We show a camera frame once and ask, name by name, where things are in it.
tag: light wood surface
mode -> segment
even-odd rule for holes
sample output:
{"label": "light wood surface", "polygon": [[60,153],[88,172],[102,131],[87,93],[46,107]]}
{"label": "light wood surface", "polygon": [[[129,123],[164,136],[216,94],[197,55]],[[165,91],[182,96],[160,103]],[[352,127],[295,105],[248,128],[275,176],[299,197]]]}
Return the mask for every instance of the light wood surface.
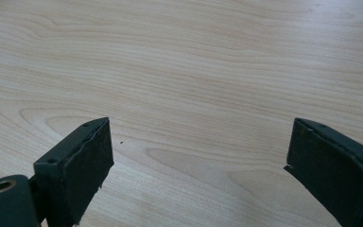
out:
{"label": "light wood surface", "polygon": [[108,116],[80,226],[338,226],[283,170],[294,117],[363,144],[363,0],[0,0],[0,177]]}

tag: wood grain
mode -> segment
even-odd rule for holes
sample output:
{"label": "wood grain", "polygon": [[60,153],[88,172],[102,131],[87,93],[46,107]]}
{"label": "wood grain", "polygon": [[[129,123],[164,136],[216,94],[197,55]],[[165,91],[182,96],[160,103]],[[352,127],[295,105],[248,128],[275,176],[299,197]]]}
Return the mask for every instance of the wood grain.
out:
{"label": "wood grain", "polygon": [[294,117],[363,144],[363,1],[0,0],[0,177],[101,116],[80,226],[338,226],[283,166]]}

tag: black plastic part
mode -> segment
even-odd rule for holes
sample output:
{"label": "black plastic part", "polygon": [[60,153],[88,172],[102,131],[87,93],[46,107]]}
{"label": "black plastic part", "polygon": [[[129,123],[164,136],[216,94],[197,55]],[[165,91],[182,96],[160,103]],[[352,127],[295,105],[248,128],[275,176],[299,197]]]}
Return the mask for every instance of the black plastic part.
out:
{"label": "black plastic part", "polygon": [[113,165],[109,118],[87,122],[34,163],[39,188],[46,188],[50,227],[79,224]]}
{"label": "black plastic part", "polygon": [[0,226],[36,227],[39,223],[28,179],[23,175],[0,179]]}
{"label": "black plastic part", "polygon": [[344,227],[363,227],[363,146],[317,122],[294,122],[285,167]]}

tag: wooden table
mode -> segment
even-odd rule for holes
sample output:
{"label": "wooden table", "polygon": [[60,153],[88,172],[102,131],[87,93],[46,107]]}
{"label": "wooden table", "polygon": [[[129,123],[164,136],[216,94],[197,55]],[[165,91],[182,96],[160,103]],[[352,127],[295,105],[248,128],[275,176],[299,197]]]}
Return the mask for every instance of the wooden table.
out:
{"label": "wooden table", "polygon": [[293,119],[363,144],[363,0],[0,0],[0,177],[108,116],[80,226],[338,226]]}

